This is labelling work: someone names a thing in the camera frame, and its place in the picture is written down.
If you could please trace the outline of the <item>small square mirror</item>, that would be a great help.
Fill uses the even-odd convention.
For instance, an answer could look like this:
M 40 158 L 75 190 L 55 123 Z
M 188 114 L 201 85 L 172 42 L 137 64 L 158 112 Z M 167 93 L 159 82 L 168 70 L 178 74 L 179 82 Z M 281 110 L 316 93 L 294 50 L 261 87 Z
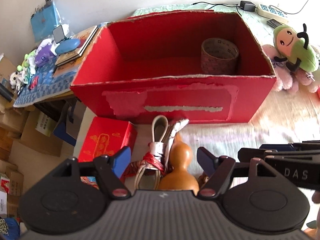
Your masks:
M 60 43 L 65 39 L 62 25 L 58 25 L 55 29 L 53 29 L 53 38 L 55 40 L 55 43 Z

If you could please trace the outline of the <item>blue plastic document bag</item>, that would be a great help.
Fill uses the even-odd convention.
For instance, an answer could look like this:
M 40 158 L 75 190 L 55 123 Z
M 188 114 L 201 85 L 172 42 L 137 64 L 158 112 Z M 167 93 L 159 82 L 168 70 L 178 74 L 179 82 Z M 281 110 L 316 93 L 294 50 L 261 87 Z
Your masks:
M 52 35 L 54 28 L 61 24 L 60 13 L 54 0 L 45 0 L 42 7 L 35 8 L 30 17 L 35 43 Z

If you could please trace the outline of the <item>large red cardboard box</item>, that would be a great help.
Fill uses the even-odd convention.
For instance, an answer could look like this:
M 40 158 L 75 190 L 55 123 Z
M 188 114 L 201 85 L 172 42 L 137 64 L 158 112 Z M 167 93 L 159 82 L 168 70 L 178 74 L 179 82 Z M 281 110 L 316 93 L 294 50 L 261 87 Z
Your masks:
M 233 75 L 207 75 L 201 46 L 239 49 Z M 162 114 L 193 124 L 248 122 L 276 81 L 274 68 L 234 12 L 176 10 L 111 22 L 80 65 L 71 90 L 97 116 L 149 124 Z

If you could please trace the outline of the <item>white power strip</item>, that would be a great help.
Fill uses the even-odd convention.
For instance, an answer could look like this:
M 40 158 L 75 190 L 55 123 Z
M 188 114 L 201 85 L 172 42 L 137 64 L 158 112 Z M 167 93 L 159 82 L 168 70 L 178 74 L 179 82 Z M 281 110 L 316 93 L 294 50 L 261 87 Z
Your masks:
M 258 4 L 256 7 L 256 12 L 261 17 L 274 19 L 283 24 L 287 24 L 289 22 L 285 13 L 271 6 Z

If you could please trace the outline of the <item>beige belt with scarf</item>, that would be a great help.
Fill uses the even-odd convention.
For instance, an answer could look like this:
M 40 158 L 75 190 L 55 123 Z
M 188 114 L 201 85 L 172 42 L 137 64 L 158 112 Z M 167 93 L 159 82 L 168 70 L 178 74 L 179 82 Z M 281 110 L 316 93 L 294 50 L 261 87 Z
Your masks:
M 148 144 L 148 152 L 141 161 L 135 162 L 135 189 L 140 190 L 140 182 L 144 175 L 151 172 L 155 178 L 152 188 L 158 188 L 161 179 L 168 172 L 169 156 L 174 139 L 179 131 L 189 124 L 189 119 L 182 118 L 169 121 L 166 116 L 156 116 L 151 124 L 152 141 Z

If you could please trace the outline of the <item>green white small toys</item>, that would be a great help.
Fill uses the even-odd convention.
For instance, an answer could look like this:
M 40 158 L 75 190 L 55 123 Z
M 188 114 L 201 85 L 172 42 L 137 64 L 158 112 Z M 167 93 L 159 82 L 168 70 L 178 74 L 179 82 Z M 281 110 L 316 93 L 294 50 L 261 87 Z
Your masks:
M 25 54 L 23 62 L 17 66 L 16 72 L 10 75 L 9 81 L 11 88 L 16 92 L 29 83 L 33 75 L 36 74 L 35 64 L 36 50 Z

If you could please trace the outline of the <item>purple toy figure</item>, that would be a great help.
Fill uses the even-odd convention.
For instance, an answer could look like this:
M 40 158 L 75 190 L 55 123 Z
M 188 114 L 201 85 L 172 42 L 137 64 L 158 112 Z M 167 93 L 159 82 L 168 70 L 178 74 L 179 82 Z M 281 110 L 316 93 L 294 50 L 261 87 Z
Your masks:
M 52 44 L 39 46 L 35 53 L 35 64 L 37 67 L 42 67 L 55 57 L 56 54 L 52 52 Z

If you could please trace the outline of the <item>black charger adapter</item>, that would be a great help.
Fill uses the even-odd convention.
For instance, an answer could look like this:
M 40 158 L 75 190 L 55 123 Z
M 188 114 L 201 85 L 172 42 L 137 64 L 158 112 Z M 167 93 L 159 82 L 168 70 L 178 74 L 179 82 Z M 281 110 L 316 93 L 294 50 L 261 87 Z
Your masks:
M 242 0 L 239 7 L 243 11 L 255 12 L 256 5 L 253 2 Z

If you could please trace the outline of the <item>blue glasses case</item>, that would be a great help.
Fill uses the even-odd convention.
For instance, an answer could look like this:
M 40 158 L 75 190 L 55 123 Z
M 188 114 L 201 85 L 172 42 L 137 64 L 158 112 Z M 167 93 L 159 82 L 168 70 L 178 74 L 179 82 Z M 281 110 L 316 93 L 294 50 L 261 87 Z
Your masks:
M 55 52 L 57 55 L 68 53 L 78 48 L 79 44 L 80 40 L 78 38 L 69 38 L 67 40 L 61 41 L 56 47 Z

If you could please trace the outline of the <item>brown cardboard boxes pile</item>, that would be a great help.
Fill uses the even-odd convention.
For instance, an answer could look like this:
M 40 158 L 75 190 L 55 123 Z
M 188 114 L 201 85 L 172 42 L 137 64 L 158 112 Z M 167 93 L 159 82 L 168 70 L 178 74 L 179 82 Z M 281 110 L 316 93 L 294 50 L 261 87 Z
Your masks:
M 44 118 L 39 109 L 26 111 L 22 118 L 22 133 L 8 132 L 13 146 L 9 159 L 1 160 L 1 177 L 6 177 L 1 181 L 2 217 L 18 217 L 21 195 L 74 152 L 74 146 L 36 129 Z

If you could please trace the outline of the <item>small red gift box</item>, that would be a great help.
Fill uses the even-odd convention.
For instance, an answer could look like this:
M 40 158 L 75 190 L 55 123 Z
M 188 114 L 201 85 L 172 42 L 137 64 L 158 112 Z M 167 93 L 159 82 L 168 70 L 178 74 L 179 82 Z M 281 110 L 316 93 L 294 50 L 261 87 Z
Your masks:
M 81 148 L 78 161 L 91 162 L 100 155 L 113 156 L 124 146 L 133 149 L 137 137 L 129 121 L 94 117 Z

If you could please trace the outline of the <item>blue checkered cloth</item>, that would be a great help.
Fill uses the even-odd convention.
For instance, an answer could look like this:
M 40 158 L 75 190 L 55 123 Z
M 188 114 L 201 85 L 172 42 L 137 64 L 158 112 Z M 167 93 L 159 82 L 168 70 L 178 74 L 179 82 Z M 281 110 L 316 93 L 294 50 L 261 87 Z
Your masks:
M 60 67 L 55 65 L 56 59 L 47 62 L 36 71 L 37 85 L 33 89 L 25 86 L 17 97 L 14 107 L 27 107 L 70 92 L 70 86 L 78 68 L 85 60 L 86 57 L 82 56 Z

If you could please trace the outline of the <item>orange calabash gourd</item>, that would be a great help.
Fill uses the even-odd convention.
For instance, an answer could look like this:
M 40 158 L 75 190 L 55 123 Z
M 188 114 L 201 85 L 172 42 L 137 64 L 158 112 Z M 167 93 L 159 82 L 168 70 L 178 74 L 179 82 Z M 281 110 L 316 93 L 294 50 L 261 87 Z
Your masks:
M 169 164 L 172 171 L 160 181 L 158 190 L 191 190 L 195 195 L 199 191 L 199 184 L 195 177 L 188 172 L 193 159 L 193 151 L 183 142 L 179 133 L 176 134 L 170 150 Z

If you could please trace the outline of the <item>printed packing tape roll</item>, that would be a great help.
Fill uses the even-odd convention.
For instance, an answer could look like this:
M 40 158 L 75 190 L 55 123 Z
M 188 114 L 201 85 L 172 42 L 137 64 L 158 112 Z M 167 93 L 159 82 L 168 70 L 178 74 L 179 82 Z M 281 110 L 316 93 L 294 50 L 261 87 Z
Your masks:
M 233 75 L 236 71 L 239 50 L 223 38 L 209 38 L 201 45 L 201 69 L 209 75 Z

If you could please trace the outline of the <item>stack of books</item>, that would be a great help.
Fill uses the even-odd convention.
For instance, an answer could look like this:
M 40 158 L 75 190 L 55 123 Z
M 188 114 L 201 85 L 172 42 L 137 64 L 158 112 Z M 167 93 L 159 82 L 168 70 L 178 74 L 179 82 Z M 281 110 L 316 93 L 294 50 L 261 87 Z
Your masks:
M 90 45 L 91 40 L 96 36 L 98 30 L 99 27 L 94 25 L 74 35 L 74 39 L 79 40 L 80 43 L 74 50 L 63 53 L 57 57 L 53 78 L 58 78 L 64 74 L 77 70 L 82 62 L 85 50 Z

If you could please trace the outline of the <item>green bean plush toy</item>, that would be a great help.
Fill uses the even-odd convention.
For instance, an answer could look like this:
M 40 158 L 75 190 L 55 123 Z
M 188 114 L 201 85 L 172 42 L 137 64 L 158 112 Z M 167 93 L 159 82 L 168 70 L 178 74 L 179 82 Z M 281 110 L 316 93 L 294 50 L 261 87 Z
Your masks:
M 280 25 L 273 31 L 274 47 L 281 55 L 275 56 L 276 62 L 285 62 L 291 72 L 299 68 L 305 72 L 315 72 L 319 67 L 316 52 L 309 44 L 307 26 L 303 24 L 303 31 L 297 33 L 288 25 Z

